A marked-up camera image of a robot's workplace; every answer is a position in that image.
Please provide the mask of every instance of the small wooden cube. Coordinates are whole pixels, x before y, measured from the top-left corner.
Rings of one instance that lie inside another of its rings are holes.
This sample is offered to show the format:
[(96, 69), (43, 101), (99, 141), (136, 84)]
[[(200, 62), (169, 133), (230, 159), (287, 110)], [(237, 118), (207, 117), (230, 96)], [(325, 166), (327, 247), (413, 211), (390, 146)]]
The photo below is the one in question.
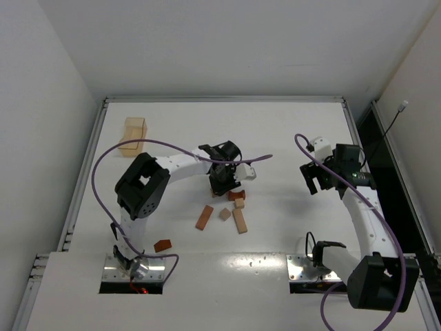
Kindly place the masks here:
[(202, 214), (199, 217), (198, 222), (196, 223), (196, 229), (199, 229), (200, 231), (203, 231), (205, 229), (205, 226), (208, 223), (209, 217), (212, 215), (214, 208), (210, 205), (206, 205), (204, 207), (204, 210), (202, 211)]
[(172, 242), (170, 239), (162, 239), (153, 245), (154, 251), (156, 253), (162, 252), (163, 250), (168, 250), (172, 248)]
[(219, 213), (219, 217), (224, 221), (228, 220), (231, 215), (232, 212), (230, 212), (227, 208), (223, 208), (222, 211)]
[(234, 200), (234, 205), (238, 209), (243, 209), (245, 207), (245, 201), (242, 198)]

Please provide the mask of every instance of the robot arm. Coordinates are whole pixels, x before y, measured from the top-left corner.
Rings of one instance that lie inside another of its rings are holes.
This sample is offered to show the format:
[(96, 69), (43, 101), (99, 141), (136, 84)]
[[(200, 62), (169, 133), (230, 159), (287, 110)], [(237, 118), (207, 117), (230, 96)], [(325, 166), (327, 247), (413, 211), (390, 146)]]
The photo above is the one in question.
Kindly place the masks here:
[[(199, 146), (192, 153), (211, 160), (233, 161), (240, 155), (240, 150), (234, 143), (227, 141), (213, 147)], [(242, 180), (256, 178), (254, 169), (245, 163), (218, 164), (187, 154), (151, 157), (148, 153), (141, 153), (115, 186), (117, 202), (121, 208), (120, 225), (138, 251), (143, 251), (145, 225), (148, 217), (159, 206), (166, 186), (197, 174), (208, 174), (212, 190), (219, 196), (240, 186)], [(137, 254), (116, 232), (113, 224), (111, 227), (116, 238), (114, 256), (123, 268), (130, 270)]]
[[(371, 174), (360, 172), (360, 147), (337, 144), (331, 149), (328, 140), (318, 137), (309, 142), (308, 150), (323, 165), (357, 187), (375, 208), (382, 213)], [(351, 215), (360, 243), (361, 261), (353, 257), (343, 243), (319, 241), (313, 249), (314, 267), (333, 270), (347, 286), (349, 302), (354, 308), (391, 310), (400, 285), (400, 262), (389, 233), (377, 216), (345, 184), (333, 178), (314, 162), (300, 167), (311, 194), (317, 193), (313, 179), (317, 178), (321, 190), (335, 188)], [(406, 260), (406, 288), (400, 312), (406, 311), (419, 267)]]

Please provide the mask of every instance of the metal base plate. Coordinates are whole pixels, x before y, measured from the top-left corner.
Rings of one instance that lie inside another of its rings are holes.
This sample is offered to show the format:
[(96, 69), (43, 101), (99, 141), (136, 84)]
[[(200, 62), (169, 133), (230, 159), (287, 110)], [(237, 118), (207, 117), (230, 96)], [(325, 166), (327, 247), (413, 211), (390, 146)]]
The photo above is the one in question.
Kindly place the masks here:
[[(162, 283), (165, 276), (164, 259), (148, 259), (148, 272), (143, 279), (137, 279), (136, 282), (142, 283)], [(106, 283), (128, 283), (129, 275), (120, 266), (118, 260), (112, 255), (106, 255), (102, 282)]]
[(306, 254), (287, 254), (288, 277), (290, 283), (317, 283), (319, 281), (339, 282), (334, 271), (315, 268)]

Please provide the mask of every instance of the rectangular opening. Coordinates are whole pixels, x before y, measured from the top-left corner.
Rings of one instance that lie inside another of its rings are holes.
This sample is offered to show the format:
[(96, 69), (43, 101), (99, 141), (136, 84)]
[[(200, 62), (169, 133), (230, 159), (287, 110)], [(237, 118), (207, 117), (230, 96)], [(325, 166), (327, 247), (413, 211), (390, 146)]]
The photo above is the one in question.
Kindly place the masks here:
[[(330, 288), (335, 282), (317, 282), (317, 283), (290, 283), (289, 293), (291, 294), (311, 294), (311, 293), (322, 293), (324, 294), (328, 288)], [(333, 292), (334, 294), (346, 294), (346, 285), (342, 284)]]
[(102, 281), (99, 288), (100, 294), (162, 294), (162, 283), (133, 283), (129, 281), (111, 282)]

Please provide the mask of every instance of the cable connector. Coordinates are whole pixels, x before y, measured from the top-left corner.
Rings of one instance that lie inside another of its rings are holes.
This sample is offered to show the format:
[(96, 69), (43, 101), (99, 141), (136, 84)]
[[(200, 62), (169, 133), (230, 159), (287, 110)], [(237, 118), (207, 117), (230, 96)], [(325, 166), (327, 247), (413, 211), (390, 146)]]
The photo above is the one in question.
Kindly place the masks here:
[(253, 181), (256, 177), (257, 175), (254, 168), (246, 163), (239, 164), (234, 174), (236, 181)]
[(409, 102), (404, 100), (399, 106), (398, 106), (398, 112), (404, 112), (404, 109), (409, 105)]
[(331, 143), (323, 137), (312, 139), (307, 146), (309, 152), (314, 151), (315, 158), (320, 162), (325, 162), (327, 157), (332, 156)]

